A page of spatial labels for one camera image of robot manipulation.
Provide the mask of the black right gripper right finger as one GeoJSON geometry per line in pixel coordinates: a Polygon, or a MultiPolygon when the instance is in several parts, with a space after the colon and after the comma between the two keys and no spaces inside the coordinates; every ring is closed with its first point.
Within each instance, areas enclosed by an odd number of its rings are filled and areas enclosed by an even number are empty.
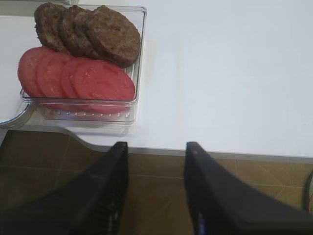
{"type": "Polygon", "coordinates": [[[185,151],[185,191],[196,235],[311,235],[312,214],[259,192],[197,142],[185,151]]]}

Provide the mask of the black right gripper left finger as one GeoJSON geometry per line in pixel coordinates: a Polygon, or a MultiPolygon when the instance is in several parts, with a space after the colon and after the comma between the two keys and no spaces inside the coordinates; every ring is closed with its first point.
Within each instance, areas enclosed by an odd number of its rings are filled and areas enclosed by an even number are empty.
{"type": "Polygon", "coordinates": [[[116,235],[128,189],[128,144],[117,142],[79,176],[0,214],[2,235],[116,235]]]}

